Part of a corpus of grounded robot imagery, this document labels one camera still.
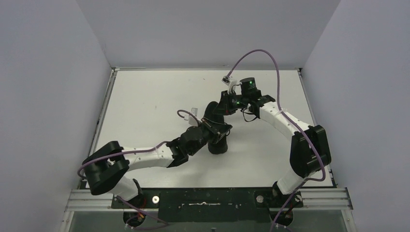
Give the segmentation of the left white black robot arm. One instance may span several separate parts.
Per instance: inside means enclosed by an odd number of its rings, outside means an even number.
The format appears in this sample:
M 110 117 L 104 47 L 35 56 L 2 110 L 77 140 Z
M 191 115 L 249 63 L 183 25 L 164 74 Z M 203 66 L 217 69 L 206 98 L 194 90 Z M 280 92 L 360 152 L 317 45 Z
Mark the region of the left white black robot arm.
M 136 169 L 177 167 L 189 160 L 207 144 L 217 144 L 230 132 L 232 125 L 202 118 L 172 141 L 160 142 L 153 148 L 126 150 L 111 141 L 86 158 L 77 171 L 86 179 L 92 195 L 112 193 L 131 206 L 138 206 L 143 193 L 137 180 L 125 176 Z

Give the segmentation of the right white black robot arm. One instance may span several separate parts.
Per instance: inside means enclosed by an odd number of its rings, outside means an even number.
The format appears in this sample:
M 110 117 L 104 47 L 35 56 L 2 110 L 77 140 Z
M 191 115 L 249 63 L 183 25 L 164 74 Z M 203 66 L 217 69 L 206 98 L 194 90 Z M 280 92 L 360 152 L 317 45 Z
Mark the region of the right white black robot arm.
M 291 142 L 290 168 L 273 184 L 274 204 L 285 206 L 291 200 L 291 193 L 316 172 L 326 176 L 325 167 L 332 158 L 322 126 L 312 126 L 280 108 L 273 97 L 261 93 L 253 77 L 237 81 L 225 76 L 222 82 L 228 88 L 222 91 L 215 114 L 228 116 L 237 110 L 248 111 L 272 125 Z

